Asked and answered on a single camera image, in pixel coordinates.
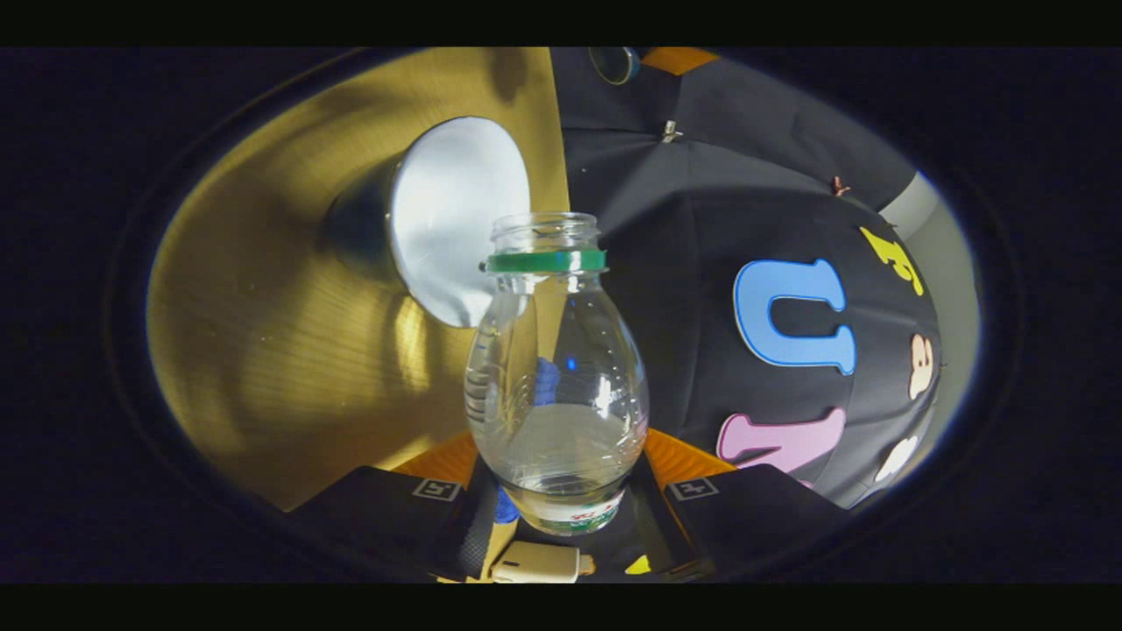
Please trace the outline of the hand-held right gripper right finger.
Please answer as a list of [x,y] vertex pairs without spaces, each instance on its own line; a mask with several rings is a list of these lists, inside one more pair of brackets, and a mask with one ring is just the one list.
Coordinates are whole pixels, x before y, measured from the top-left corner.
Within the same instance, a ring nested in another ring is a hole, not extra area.
[[650,571],[666,582],[769,580],[847,523],[845,507],[772,464],[738,470],[654,429],[629,491]]

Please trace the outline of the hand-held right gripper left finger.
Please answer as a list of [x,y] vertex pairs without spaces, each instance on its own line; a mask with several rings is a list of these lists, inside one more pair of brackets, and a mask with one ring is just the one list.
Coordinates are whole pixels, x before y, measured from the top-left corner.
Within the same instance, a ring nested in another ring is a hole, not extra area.
[[380,578],[465,582],[482,571],[496,495],[493,474],[465,432],[395,470],[350,470],[289,518]]

